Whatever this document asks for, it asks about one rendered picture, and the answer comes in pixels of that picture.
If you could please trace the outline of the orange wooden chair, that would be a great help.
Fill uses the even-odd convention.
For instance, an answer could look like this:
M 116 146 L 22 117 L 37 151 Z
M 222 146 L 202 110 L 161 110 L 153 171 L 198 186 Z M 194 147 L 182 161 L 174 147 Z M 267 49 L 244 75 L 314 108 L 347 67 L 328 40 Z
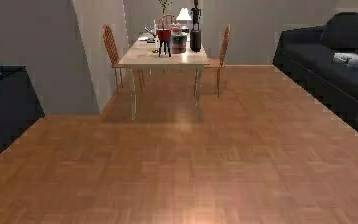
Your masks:
M 118 54 L 116 41 L 112 29 L 108 24 L 103 25 L 103 41 L 111 62 L 111 67 L 114 69 L 115 84 L 123 86 L 123 76 L 122 74 L 117 74 L 117 70 L 121 70 L 123 65 L 119 64 L 120 57 Z
M 163 15 L 159 22 L 158 28 L 161 30 L 170 30 L 172 25 L 176 23 L 176 17 L 172 14 Z
M 231 25 L 228 24 L 223 34 L 223 41 L 222 41 L 219 57 L 209 58 L 208 59 L 209 64 L 206 65 L 206 68 L 215 68 L 217 70 L 217 76 L 216 76 L 217 96 L 220 96 L 221 69 L 225 67 L 225 57 L 229 45 L 230 32 L 231 32 Z

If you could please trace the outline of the black cabinet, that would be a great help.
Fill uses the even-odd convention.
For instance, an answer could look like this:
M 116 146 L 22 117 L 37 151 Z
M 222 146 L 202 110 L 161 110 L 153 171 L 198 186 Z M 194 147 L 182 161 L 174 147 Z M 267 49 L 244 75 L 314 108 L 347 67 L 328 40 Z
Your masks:
M 0 66 L 0 154 L 45 117 L 25 66 Z

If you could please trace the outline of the black sofa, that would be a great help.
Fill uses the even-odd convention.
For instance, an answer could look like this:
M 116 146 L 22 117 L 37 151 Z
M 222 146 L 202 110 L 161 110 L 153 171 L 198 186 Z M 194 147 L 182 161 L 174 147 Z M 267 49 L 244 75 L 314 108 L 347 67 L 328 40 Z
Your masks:
M 358 67 L 335 63 L 336 52 L 358 54 L 358 12 L 282 32 L 273 65 L 358 132 Z

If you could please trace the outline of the white table lamp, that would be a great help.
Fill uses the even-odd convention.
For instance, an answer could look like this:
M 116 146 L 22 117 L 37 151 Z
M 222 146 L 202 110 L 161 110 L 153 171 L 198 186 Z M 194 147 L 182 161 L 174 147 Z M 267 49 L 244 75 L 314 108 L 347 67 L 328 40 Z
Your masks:
M 181 25 L 182 31 L 187 32 L 192 21 L 189 9 L 181 8 L 178 16 L 176 17 L 176 20 Z

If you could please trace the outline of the green house plant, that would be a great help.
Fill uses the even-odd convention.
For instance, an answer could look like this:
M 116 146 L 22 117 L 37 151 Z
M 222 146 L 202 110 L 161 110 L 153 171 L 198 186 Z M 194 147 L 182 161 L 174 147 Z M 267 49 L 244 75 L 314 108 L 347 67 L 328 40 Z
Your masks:
M 158 0 L 162 7 L 162 13 L 166 14 L 167 8 L 173 3 L 174 0 Z

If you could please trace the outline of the dark red green container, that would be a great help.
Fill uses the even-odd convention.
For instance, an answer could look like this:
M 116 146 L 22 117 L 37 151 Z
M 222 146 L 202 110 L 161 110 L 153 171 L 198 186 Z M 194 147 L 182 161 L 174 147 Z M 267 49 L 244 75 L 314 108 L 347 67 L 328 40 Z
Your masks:
M 173 24 L 171 27 L 171 52 L 180 54 L 186 52 L 187 34 L 182 31 L 180 24 Z

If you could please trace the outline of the pale wooden dining table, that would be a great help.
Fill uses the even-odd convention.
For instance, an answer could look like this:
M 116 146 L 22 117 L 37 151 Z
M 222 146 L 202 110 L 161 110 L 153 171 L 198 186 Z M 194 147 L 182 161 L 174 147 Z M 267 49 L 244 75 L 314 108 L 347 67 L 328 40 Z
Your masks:
M 195 70 L 195 105 L 197 108 L 197 117 L 198 119 L 201 119 L 201 79 L 203 70 L 210 64 L 204 48 L 201 48 L 199 52 L 194 52 L 189 47 L 186 47 L 185 53 L 173 54 L 171 57 L 159 57 L 156 53 L 153 53 L 153 49 L 154 46 L 152 44 L 137 40 L 119 61 L 119 64 L 125 67 L 128 75 L 131 95 L 131 119 L 135 120 L 137 113 L 137 93 L 134 72 L 144 69 Z

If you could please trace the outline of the black tall statue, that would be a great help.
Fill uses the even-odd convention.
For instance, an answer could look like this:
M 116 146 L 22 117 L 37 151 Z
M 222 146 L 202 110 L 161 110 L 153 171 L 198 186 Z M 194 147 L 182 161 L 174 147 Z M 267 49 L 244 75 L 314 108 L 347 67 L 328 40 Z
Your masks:
M 200 30 L 200 16 L 201 10 L 198 8 L 199 0 L 193 0 L 194 7 L 191 9 L 193 28 L 190 31 L 190 48 L 194 52 L 201 50 L 201 30 Z

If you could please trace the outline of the grey cushion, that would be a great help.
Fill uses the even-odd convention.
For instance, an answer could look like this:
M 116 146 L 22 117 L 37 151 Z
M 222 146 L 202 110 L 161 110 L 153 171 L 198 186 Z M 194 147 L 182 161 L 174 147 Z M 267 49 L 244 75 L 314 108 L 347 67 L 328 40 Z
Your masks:
M 347 67 L 358 67 L 358 54 L 336 52 L 333 56 L 333 61 Z

